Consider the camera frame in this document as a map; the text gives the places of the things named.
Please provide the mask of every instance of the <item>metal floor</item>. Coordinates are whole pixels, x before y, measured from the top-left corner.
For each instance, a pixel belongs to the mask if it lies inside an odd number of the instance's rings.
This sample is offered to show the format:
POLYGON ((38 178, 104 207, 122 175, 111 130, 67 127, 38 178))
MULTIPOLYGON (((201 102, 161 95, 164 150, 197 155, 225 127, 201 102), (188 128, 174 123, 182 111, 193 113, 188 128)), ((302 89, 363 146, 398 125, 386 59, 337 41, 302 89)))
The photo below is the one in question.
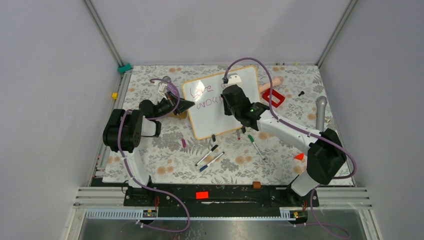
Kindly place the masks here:
MULTIPOLYGON (((337 224, 347 229, 351 239, 367 239, 361 219, 355 210, 316 211, 323 223, 337 224)), ((309 214, 308 223, 315 223, 309 214)), ((156 227, 181 229, 185 221, 161 220, 156 227)), ((335 233, 343 235, 338 229, 335 233)), ((286 221, 264 220, 195 220, 183 233, 171 233, 149 228, 140 228, 133 220, 86 219, 79 240, 331 240, 337 239, 320 226, 288 226, 286 221)))

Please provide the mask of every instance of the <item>green object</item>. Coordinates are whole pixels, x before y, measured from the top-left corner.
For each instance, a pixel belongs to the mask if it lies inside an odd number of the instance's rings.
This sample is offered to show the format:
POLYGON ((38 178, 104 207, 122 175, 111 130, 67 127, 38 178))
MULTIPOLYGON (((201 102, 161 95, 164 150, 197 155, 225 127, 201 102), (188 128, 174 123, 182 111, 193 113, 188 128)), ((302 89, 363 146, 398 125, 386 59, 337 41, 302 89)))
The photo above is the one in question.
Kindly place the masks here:
POLYGON ((125 66, 118 67, 118 72, 120 74, 123 74, 123 73, 125 73, 126 71, 128 71, 128 70, 130 70, 132 68, 133 67, 131 66, 131 64, 127 63, 125 66))

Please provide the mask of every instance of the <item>red triangle block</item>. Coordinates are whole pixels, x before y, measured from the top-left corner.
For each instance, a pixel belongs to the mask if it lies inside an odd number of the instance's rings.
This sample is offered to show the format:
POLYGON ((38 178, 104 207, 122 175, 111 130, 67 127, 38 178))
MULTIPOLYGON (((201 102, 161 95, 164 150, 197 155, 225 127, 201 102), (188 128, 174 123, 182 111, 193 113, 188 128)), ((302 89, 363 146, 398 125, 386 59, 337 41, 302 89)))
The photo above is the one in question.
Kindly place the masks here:
POLYGON ((295 156, 294 158, 297 159, 297 160, 299 160, 299 161, 302 161, 304 159, 304 157, 305 157, 305 154, 304 153, 301 153, 301 154, 295 156))

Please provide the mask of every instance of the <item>tabletop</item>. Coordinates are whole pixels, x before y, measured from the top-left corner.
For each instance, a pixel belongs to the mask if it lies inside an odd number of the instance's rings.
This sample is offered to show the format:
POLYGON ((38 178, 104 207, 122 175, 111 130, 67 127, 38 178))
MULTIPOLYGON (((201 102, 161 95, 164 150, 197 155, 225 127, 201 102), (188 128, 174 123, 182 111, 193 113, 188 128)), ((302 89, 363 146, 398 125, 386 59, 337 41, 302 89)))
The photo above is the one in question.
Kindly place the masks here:
MULTIPOLYGON (((313 65, 266 67, 273 78, 283 78, 281 85, 273 88, 285 96, 283 104, 275 111, 305 127, 315 128, 315 101, 319 96, 326 96, 318 68, 313 65)), ((226 65, 136 65, 122 108, 138 109, 139 103, 145 99, 153 103, 159 101, 162 97, 158 93, 158 86, 149 82, 152 78, 169 76, 183 96, 183 82, 222 73, 226 68, 226 65)), ((259 85, 269 82, 260 66, 257 67, 257 74, 259 85)), ((329 105, 325 109, 325 118, 324 127, 337 130, 329 105)), ((216 136, 216 142, 213 142, 211 138, 195 138, 188 115, 184 119, 165 117, 159 121, 162 124, 160 136, 142 138, 138 146, 141 159, 154 183, 252 184, 253 181, 260 181, 263 185, 287 185, 307 166, 307 157, 303 160, 294 158, 301 153, 298 149, 266 132, 248 128, 245 134, 240 131, 241 140, 238 140, 234 131, 216 136), (257 147, 267 157, 266 160, 261 159, 248 134, 253 136, 257 147), (186 147, 183 147, 182 139, 185 139, 186 147), (196 167, 195 163, 215 144, 219 145, 215 152, 196 167), (199 171, 201 166, 222 151, 225 151, 225 155, 203 172, 199 171)), ((336 176, 345 176, 349 172, 345 163, 336 176)), ((103 182, 123 183, 128 178, 120 155, 110 152, 103 182)), ((353 181, 351 178, 336 179, 330 185, 351 186, 353 181)))

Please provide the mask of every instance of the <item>gray wall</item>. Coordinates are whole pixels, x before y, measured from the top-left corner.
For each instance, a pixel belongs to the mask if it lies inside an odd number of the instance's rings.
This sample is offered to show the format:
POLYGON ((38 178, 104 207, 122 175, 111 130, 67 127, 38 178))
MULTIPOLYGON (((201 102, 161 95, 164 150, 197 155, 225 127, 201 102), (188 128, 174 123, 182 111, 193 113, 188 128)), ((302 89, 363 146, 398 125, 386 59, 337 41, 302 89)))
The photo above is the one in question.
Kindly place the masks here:
POLYGON ((131 64, 319 59, 349 0, 93 0, 131 64))
POLYGON ((94 164, 117 66, 81 0, 0 2, 0 239, 56 240, 94 164))
POLYGON ((384 239, 422 239, 424 1, 360 0, 323 67, 384 239))

